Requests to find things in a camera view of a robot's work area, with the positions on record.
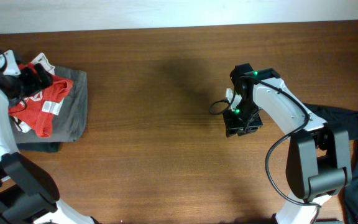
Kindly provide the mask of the dark folded garment bottom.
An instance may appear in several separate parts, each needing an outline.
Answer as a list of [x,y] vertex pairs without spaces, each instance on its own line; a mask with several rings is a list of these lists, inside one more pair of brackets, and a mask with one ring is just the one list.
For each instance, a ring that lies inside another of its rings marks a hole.
[[60,142],[29,142],[17,144],[17,148],[20,151],[55,153],[59,151],[60,145]]

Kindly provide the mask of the white Puma shirt folded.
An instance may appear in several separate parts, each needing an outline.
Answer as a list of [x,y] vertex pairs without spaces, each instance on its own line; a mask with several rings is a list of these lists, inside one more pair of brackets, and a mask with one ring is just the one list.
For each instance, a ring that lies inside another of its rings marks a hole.
[[[40,53],[38,54],[38,56],[36,56],[36,58],[33,59],[33,61],[31,61],[31,64],[36,65],[36,64],[41,64],[41,66],[50,74],[55,75],[55,66],[51,65],[48,61],[48,58],[45,56],[44,53]],[[43,98],[43,92],[39,92],[36,93],[33,96],[30,96],[29,98],[24,98],[24,102],[21,103],[21,106],[24,106],[26,102],[28,102],[28,100],[30,101],[40,101]],[[19,120],[18,118],[16,118],[15,116],[12,117],[13,118],[13,122],[15,124],[15,127],[17,128],[17,130],[19,132],[22,133],[27,133],[30,130],[32,130],[32,128],[25,123],[24,121]]]

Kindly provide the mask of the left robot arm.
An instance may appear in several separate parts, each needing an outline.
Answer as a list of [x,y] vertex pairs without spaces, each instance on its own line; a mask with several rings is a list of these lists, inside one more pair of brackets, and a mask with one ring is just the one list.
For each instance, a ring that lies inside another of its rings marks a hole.
[[0,223],[96,223],[60,198],[52,177],[23,156],[11,129],[10,109],[57,81],[40,64],[23,64],[0,50]]

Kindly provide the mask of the grey folded garment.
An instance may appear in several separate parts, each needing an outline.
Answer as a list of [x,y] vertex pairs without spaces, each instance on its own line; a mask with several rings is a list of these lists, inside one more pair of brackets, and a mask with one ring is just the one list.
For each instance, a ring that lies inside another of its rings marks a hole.
[[48,138],[40,138],[33,130],[23,133],[13,121],[10,121],[17,143],[74,142],[83,134],[88,113],[87,74],[81,70],[61,66],[55,67],[55,74],[72,80],[73,88],[63,100],[59,115],[52,119],[52,135]]

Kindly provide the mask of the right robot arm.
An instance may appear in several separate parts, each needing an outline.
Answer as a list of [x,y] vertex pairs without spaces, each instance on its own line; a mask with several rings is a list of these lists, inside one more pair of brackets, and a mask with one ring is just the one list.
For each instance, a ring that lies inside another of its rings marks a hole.
[[[265,171],[275,191],[285,199],[273,214],[274,223],[316,223],[322,205],[352,181],[349,134],[308,109],[272,68],[254,70],[245,63],[230,73],[233,88],[226,90],[221,112],[226,136],[256,132],[264,110],[284,133],[267,152]],[[285,175],[290,193],[285,195],[273,181],[270,156],[289,142]]]

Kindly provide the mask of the red orange printed t-shirt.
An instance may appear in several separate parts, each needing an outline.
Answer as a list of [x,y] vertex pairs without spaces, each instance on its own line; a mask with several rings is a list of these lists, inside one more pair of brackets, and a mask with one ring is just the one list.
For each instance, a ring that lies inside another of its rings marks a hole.
[[49,138],[53,133],[53,118],[62,108],[62,102],[70,93],[73,81],[51,75],[52,85],[25,97],[18,105],[9,110],[13,130],[27,134],[33,130],[40,138]]

